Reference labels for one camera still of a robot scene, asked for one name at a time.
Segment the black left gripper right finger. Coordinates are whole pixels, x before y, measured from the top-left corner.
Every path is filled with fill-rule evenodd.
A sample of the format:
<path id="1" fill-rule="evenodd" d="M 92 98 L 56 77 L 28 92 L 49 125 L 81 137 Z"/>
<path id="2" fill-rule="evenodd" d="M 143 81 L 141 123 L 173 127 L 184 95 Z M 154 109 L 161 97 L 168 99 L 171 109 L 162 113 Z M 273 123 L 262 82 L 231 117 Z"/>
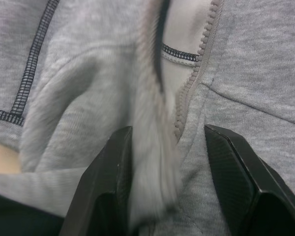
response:
<path id="1" fill-rule="evenodd" d="M 295 194 L 243 136 L 205 125 L 209 166 L 233 236 L 295 236 Z"/>

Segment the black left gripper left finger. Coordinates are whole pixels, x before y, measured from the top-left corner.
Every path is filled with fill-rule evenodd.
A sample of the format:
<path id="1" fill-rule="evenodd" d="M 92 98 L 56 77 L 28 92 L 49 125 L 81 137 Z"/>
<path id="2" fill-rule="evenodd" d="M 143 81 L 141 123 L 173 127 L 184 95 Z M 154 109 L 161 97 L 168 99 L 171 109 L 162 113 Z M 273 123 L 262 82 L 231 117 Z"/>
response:
<path id="1" fill-rule="evenodd" d="M 132 127 L 114 132 L 81 176 L 61 236 L 126 236 Z"/>

